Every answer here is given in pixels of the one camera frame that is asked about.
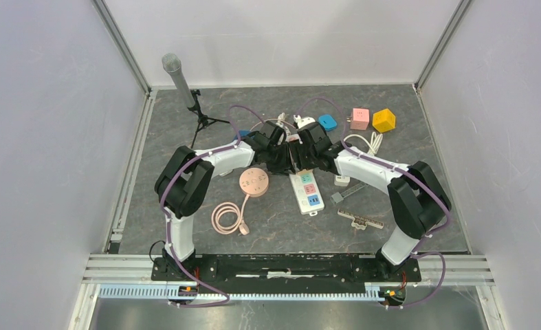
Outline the long white power strip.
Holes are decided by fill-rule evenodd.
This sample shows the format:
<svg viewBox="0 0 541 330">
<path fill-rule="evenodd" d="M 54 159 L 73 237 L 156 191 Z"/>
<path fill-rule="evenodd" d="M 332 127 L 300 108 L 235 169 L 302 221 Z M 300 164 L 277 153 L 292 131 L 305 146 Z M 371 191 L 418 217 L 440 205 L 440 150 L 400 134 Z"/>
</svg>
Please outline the long white power strip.
<svg viewBox="0 0 541 330">
<path fill-rule="evenodd" d="M 316 216 L 325 207 L 312 170 L 289 175 L 296 202 L 302 215 Z"/>
</svg>

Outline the light blue plug adapter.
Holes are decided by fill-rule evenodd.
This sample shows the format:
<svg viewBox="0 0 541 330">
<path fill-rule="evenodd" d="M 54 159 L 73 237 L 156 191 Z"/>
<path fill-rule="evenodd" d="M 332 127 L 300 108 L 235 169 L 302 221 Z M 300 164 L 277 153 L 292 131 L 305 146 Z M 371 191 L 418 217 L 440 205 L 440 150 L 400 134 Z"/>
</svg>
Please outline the light blue plug adapter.
<svg viewBox="0 0 541 330">
<path fill-rule="evenodd" d="M 334 117 L 329 114 L 320 115 L 318 122 L 326 132 L 334 131 L 338 127 Z"/>
</svg>

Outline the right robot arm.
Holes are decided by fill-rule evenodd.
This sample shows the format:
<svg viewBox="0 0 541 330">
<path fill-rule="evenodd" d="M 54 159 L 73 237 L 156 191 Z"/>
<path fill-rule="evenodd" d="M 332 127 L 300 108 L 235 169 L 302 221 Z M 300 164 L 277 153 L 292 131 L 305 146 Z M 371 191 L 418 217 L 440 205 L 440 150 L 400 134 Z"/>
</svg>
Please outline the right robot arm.
<svg viewBox="0 0 541 330">
<path fill-rule="evenodd" d="M 299 142 L 291 143 L 299 169 L 319 168 L 372 186 L 390 200 L 395 229 L 378 250 L 377 275 L 385 281 L 396 279 L 403 262 L 441 221 L 451 219 L 451 204 L 430 166 L 418 161 L 412 165 L 386 161 L 347 144 L 333 143 L 317 122 L 298 129 Z"/>
</svg>

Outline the pink cube socket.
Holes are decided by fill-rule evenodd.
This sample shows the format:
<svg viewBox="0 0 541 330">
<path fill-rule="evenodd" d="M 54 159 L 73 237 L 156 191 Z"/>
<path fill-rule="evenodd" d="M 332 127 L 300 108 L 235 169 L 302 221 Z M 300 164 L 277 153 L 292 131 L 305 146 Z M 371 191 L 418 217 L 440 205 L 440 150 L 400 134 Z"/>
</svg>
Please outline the pink cube socket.
<svg viewBox="0 0 541 330">
<path fill-rule="evenodd" d="M 370 111 L 364 108 L 353 108 L 350 117 L 350 129 L 365 131 L 370 122 Z"/>
</svg>

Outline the yellow cube socket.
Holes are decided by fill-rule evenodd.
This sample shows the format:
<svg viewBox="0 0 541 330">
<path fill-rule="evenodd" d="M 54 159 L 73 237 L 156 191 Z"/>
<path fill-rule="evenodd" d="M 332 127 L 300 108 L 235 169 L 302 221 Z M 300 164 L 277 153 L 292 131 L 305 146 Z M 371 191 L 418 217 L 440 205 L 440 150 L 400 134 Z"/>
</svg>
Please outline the yellow cube socket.
<svg viewBox="0 0 541 330">
<path fill-rule="evenodd" d="M 385 133 L 395 129 L 396 116 L 390 109 L 382 109 L 373 114 L 373 128 L 379 133 Z"/>
</svg>

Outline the round pink power socket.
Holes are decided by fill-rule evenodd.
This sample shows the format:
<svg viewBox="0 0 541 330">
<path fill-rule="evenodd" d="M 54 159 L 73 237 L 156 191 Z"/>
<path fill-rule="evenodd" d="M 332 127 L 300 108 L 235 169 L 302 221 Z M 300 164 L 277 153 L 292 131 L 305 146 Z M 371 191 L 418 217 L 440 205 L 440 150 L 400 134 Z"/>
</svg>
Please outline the round pink power socket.
<svg viewBox="0 0 541 330">
<path fill-rule="evenodd" d="M 261 168 L 249 168 L 241 173 L 239 186 L 248 197 L 260 197 L 269 188 L 269 177 Z"/>
</svg>

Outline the white plug adapter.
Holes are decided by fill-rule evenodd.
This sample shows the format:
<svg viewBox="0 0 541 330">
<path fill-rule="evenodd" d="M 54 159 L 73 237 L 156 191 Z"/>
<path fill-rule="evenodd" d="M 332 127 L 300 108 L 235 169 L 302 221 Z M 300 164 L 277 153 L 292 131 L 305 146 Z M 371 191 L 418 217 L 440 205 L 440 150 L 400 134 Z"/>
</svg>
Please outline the white plug adapter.
<svg viewBox="0 0 541 330">
<path fill-rule="evenodd" d="M 229 175 L 230 173 L 232 173 L 233 170 L 229 170 L 227 172 L 224 172 L 224 173 L 220 173 L 220 177 L 225 177 L 226 175 Z"/>
</svg>

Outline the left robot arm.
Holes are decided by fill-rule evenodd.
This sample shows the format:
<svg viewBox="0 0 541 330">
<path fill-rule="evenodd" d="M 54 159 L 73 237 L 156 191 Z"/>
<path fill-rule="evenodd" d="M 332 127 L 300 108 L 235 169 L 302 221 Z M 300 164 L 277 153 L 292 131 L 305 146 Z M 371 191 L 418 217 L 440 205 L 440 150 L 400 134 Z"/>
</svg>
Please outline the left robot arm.
<svg viewBox="0 0 541 330">
<path fill-rule="evenodd" d="M 200 209 L 211 179 L 258 164 L 269 171 L 288 172 L 292 165 L 286 137 L 283 127 L 268 120 L 259 130 L 216 148 L 180 146 L 175 150 L 155 183 L 155 192 L 166 217 L 168 271 L 176 279 L 186 280 L 194 273 L 193 215 Z"/>
</svg>

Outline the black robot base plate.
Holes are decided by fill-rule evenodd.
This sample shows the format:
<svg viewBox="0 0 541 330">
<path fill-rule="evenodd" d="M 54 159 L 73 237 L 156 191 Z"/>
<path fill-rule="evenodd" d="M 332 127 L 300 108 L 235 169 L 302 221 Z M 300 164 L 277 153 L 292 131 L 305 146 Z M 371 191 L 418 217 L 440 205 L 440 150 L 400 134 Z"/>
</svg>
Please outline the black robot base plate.
<svg viewBox="0 0 541 330">
<path fill-rule="evenodd" d="M 152 281 L 194 282 L 201 294 L 350 294 L 367 283 L 418 283 L 419 264 L 389 265 L 372 254 L 198 254 L 178 266 L 167 254 L 154 258 Z"/>
</svg>

